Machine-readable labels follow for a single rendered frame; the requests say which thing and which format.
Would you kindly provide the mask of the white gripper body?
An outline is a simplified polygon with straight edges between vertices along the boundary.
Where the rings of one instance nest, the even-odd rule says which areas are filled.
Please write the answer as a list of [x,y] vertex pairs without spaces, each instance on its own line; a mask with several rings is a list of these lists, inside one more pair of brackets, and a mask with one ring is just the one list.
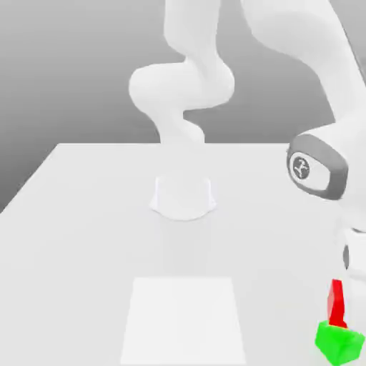
[[366,334],[366,274],[342,273],[345,315],[350,329]]

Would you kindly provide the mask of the small red cube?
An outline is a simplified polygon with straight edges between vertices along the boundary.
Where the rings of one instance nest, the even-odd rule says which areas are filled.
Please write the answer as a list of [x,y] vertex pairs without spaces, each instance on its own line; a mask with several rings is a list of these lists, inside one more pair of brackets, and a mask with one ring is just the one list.
[[343,295],[342,281],[332,279],[330,292],[327,297],[327,319],[332,326],[347,329],[347,323],[344,321],[345,301]]

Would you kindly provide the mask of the small green cube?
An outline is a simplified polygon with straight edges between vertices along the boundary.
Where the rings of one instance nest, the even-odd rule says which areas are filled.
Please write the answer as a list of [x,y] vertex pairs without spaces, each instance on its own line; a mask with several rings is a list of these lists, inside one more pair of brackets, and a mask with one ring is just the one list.
[[328,321],[318,324],[315,335],[315,345],[332,366],[357,360],[365,341],[362,333],[330,325]]

